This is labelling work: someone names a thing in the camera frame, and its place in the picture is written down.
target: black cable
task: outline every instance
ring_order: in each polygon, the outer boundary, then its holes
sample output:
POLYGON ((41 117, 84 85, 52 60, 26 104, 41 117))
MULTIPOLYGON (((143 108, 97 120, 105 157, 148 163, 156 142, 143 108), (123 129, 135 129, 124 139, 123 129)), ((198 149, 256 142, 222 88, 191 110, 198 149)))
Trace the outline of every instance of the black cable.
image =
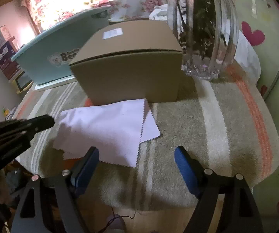
POLYGON ((113 213, 114 217, 112 219, 110 219, 108 221, 108 223, 106 224, 106 226, 104 228, 102 228, 100 231, 98 231, 97 233, 103 233, 114 222, 114 220, 117 219, 117 218, 128 217, 128 218, 134 219, 135 215, 136 215, 136 211, 134 211, 133 217, 130 217, 130 216, 120 216, 120 215, 115 217, 114 209, 112 207, 111 207, 111 210, 112 210, 112 213, 113 213))

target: silver bolt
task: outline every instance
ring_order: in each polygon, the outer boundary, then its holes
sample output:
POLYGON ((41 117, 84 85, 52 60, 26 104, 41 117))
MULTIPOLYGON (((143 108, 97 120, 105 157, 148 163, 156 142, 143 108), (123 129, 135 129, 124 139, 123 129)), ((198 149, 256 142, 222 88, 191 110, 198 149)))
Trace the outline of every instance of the silver bolt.
POLYGON ((213 174, 213 171, 212 171, 211 169, 209 169, 209 168, 206 168, 206 169, 204 170, 204 173, 205 173, 206 175, 212 175, 212 174, 213 174))
POLYGON ((67 176, 69 174, 70 174, 70 171, 68 169, 62 171, 63 176, 67 176))
POLYGON ((235 177, 238 179, 238 180, 243 180, 243 175, 242 174, 236 174, 235 177))
POLYGON ((34 176, 32 176, 32 178, 31 178, 32 181, 36 181, 36 180, 38 180, 38 179, 39 179, 39 176, 38 176, 38 175, 34 175, 34 176))

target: red heart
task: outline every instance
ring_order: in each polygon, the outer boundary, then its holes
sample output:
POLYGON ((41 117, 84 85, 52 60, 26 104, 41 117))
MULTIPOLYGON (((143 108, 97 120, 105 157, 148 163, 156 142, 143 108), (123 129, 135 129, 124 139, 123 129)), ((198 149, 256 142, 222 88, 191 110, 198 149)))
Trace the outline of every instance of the red heart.
POLYGON ((252 32, 251 27, 245 21, 242 22, 241 27, 244 36, 252 46, 258 46, 265 41, 265 35, 261 30, 255 30, 252 32))

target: white cloth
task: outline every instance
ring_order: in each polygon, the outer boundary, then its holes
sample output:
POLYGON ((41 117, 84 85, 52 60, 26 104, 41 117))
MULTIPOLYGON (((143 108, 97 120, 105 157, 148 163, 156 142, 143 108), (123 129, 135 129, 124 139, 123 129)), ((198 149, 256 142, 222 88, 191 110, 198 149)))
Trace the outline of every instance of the white cloth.
POLYGON ((64 159, 81 158, 91 146, 100 161, 135 167, 139 144, 160 136, 145 99, 61 112, 53 147, 64 150, 64 159))
MULTIPOLYGON (((149 19, 167 21, 167 8, 168 8, 167 4, 162 6, 155 6, 154 10, 149 15, 149 19)), ((177 15, 178 32, 180 32, 180 24, 181 24, 181 19, 179 15, 177 15)), ((230 32, 229 20, 227 20, 227 26, 225 29, 226 32, 224 32, 224 34, 225 34, 226 42, 228 43, 227 40, 229 39, 229 32, 230 32)), ((249 41, 246 39, 246 37, 243 35, 241 31, 239 31, 238 45, 235 52, 235 60, 246 72, 251 82, 253 84, 256 84, 260 77, 260 72, 261 72, 260 62, 254 48, 251 46, 251 44, 249 43, 249 41)))

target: white wall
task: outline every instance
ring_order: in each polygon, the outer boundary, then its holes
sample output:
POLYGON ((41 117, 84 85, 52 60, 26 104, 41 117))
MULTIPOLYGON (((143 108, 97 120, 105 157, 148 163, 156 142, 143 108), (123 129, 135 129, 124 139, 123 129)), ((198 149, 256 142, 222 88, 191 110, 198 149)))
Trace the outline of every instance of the white wall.
MULTIPOLYGON (((0 27, 6 25, 19 46, 28 43, 35 37, 27 9, 14 0, 0 7, 0 27)), ((16 94, 14 87, 0 70, 0 121, 4 120, 3 107, 12 109, 21 102, 22 96, 16 94)))

